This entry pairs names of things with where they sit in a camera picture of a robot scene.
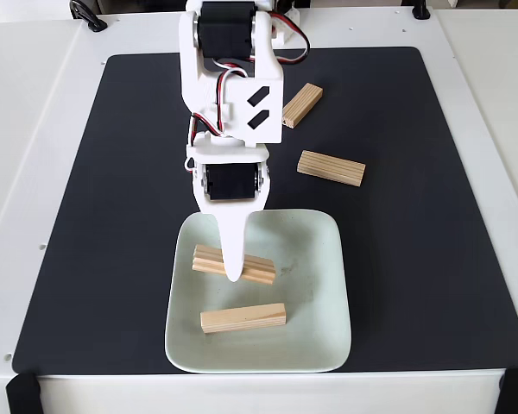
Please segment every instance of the bracket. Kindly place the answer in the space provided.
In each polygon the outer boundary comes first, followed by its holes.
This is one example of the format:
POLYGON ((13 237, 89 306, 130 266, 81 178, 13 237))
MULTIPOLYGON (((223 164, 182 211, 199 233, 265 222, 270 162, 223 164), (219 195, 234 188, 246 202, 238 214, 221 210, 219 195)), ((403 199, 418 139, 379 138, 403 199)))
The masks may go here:
POLYGON ((70 0, 69 9, 71 9, 73 19, 83 19, 88 23, 88 28, 92 32, 101 32, 107 28, 107 23, 98 19, 90 7, 84 4, 82 0, 70 0))

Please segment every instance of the square plate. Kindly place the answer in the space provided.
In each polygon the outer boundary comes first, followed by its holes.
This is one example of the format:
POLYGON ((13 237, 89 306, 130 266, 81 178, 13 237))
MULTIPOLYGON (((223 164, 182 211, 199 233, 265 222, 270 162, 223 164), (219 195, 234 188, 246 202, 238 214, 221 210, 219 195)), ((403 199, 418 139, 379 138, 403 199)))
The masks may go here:
POLYGON ((250 216, 246 254, 269 258, 273 285, 192 270, 196 244, 220 247, 213 216, 195 213, 180 228, 167 310, 165 350, 193 373, 317 373, 340 367, 351 322, 338 226, 315 210, 264 210, 250 216), (204 334, 201 311, 284 303, 287 323, 204 334))

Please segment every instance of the cable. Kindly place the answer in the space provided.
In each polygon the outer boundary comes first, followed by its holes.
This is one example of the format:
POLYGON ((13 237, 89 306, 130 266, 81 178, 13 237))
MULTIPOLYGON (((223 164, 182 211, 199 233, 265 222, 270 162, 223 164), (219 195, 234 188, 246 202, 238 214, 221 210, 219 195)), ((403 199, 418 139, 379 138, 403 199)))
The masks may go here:
POLYGON ((224 131, 224 125, 222 121, 222 108, 223 108, 223 95, 224 95, 224 83, 226 82, 226 79, 229 77, 231 73, 235 73, 243 78, 248 77, 248 73, 239 65, 235 63, 227 63, 225 66, 229 66, 229 69, 222 72, 220 75, 218 75, 217 78, 217 128, 219 131, 224 131))
POLYGON ((231 68, 233 68, 233 67, 241 67, 241 66, 240 66, 239 64, 237 64, 237 63, 233 63, 233 62, 221 63, 221 62, 219 62, 219 61, 218 61, 218 60, 216 60, 216 59, 213 59, 213 63, 214 63, 215 65, 217 65, 218 67, 223 68, 223 69, 226 69, 226 70, 231 69, 231 68))
MULTIPOLYGON (((306 59, 307 55, 309 54, 309 51, 311 50, 311 44, 309 43, 309 39, 307 39, 307 36, 305 36, 305 33, 303 33, 301 31, 301 29, 299 28, 299 26, 297 24, 295 24, 294 22, 292 22, 292 19, 290 19, 289 17, 281 15, 280 13, 276 13, 275 11, 269 11, 269 14, 272 18, 280 20, 281 22, 286 24, 286 26, 288 26, 295 33, 297 33, 299 36, 301 36, 306 43, 305 50, 297 58, 290 59, 290 58, 284 58, 282 56, 277 56, 276 58, 283 65, 296 65, 298 63, 301 63, 303 60, 306 59)), ((255 57, 251 57, 250 61, 254 62, 255 57)))
POLYGON ((198 133, 198 123, 197 121, 200 121, 205 129, 207 129, 210 133, 212 133, 215 136, 226 136, 221 131, 219 131, 214 125, 213 122, 211 122, 209 119, 207 119, 204 115, 193 112, 190 118, 190 128, 188 129, 188 144, 190 146, 193 146, 193 141, 196 138, 196 134, 198 133))

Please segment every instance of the black clip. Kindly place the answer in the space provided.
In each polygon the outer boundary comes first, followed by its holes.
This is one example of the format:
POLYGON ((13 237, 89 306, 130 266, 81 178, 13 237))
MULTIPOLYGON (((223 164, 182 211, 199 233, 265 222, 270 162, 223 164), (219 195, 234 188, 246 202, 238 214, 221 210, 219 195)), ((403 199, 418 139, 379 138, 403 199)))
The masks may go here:
POLYGON ((401 6, 413 6, 413 16, 416 20, 427 20, 430 11, 426 7, 426 0, 402 0, 401 6))
POLYGON ((82 0, 70 0, 69 9, 71 9, 73 19, 83 19, 88 23, 88 28, 92 32, 101 32, 107 28, 107 23, 98 19, 96 15, 92 13, 90 7, 84 4, 82 0))

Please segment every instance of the wood grain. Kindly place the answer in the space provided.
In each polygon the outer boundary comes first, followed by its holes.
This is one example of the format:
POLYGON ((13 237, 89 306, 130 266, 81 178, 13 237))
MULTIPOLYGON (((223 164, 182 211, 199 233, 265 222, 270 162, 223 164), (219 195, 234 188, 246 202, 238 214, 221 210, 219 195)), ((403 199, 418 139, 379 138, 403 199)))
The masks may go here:
POLYGON ((306 84, 284 107, 282 123, 287 127, 295 128, 321 97, 322 88, 313 84, 306 84))
MULTIPOLYGON (((197 245, 193 252, 192 269, 199 272, 223 274, 226 276, 223 251, 220 248, 197 245)), ((246 254, 243 258, 243 270, 240 278, 251 282, 272 285, 276 278, 275 263, 269 259, 246 254)))
POLYGON ((322 179, 331 179, 339 183, 360 186, 363 181, 365 164, 342 160, 330 155, 311 151, 301 153, 297 165, 298 173, 313 175, 322 179))
POLYGON ((206 334, 266 328, 286 324, 286 308, 284 304, 260 304, 201 312, 200 318, 201 329, 206 334))

